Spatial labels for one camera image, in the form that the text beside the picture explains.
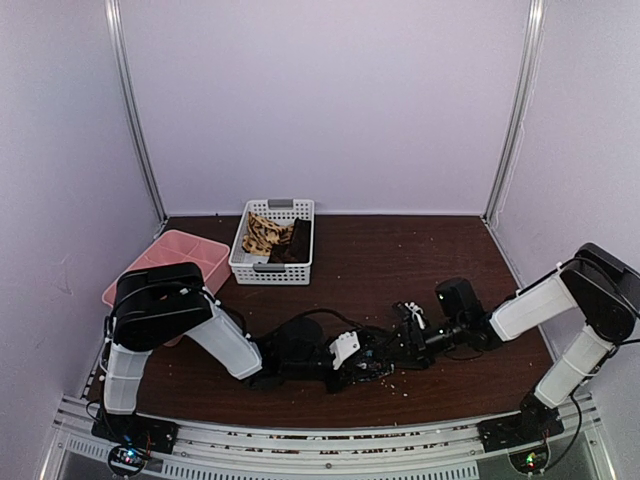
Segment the navy floral patterned tie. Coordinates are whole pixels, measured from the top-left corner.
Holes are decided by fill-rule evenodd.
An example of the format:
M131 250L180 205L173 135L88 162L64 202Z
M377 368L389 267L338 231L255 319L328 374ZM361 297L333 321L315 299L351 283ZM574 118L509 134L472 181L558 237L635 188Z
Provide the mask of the navy floral patterned tie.
M353 384L377 381L394 371L395 362L373 347L366 347L348 360L349 379Z

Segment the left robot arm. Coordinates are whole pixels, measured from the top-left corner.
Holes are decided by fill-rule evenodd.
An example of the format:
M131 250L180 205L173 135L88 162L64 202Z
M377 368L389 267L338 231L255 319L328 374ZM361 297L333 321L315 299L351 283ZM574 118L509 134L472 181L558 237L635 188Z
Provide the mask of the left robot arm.
M108 360L100 413L106 429L123 444L144 433L137 397L151 353L188 337L251 389L286 381L322 381L329 391L352 383L346 363L371 335L352 323L335 338L325 335L312 312L294 316L271 332L252 336L241 314L208 289L193 262L132 270L120 276L104 322Z

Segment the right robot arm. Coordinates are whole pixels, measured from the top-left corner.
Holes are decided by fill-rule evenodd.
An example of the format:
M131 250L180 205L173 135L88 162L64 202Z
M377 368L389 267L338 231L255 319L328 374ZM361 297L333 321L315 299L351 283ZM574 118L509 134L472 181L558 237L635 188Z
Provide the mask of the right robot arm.
M558 406L629 339L639 319L638 272L593 243L491 311L461 277L440 283L435 293L446 317L441 326L430 326L414 304L394 305L400 323L384 346L396 366L426 369L458 345L491 351L568 311L583 315L582 330L513 419L513 433L526 442L550 426Z

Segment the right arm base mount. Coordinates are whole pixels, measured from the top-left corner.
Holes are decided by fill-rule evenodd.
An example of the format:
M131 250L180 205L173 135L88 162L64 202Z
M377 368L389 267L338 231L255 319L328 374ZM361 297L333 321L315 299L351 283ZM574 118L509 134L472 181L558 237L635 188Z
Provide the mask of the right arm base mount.
M541 442L564 432L557 409L536 413L522 410L516 414L484 420L477 425L485 452L520 447Z

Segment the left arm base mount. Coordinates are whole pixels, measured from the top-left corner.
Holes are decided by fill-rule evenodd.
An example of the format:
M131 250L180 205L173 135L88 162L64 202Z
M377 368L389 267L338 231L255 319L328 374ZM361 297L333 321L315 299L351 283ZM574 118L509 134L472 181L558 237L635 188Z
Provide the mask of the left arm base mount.
M178 430L175 422L137 414L109 414L99 410L91 433L95 437L145 452L171 454Z

